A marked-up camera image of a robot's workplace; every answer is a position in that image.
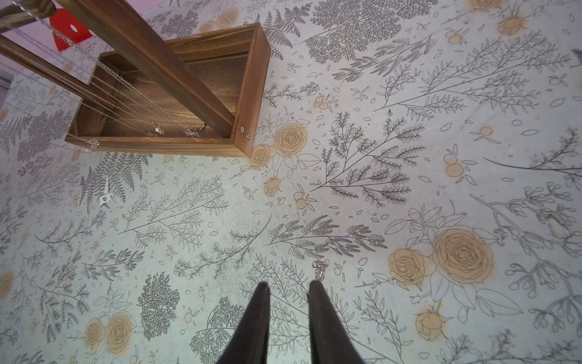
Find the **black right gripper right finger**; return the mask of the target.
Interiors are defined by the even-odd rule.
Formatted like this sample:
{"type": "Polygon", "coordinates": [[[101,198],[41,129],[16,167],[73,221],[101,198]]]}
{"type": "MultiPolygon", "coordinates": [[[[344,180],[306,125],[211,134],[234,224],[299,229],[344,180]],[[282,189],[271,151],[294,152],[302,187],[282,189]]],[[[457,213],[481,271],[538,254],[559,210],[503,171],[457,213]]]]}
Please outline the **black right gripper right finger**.
{"type": "Polygon", "coordinates": [[[309,285],[312,363],[363,363],[320,281],[309,285]]]}

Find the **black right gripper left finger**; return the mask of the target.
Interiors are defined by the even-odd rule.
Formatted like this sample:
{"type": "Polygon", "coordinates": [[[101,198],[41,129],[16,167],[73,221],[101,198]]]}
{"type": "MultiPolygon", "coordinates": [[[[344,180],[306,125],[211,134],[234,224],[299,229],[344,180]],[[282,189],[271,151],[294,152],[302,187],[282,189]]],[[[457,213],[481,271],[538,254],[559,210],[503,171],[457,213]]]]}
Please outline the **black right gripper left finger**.
{"type": "Polygon", "coordinates": [[[270,318],[270,288],[260,282],[218,363],[266,363],[270,318]]]}

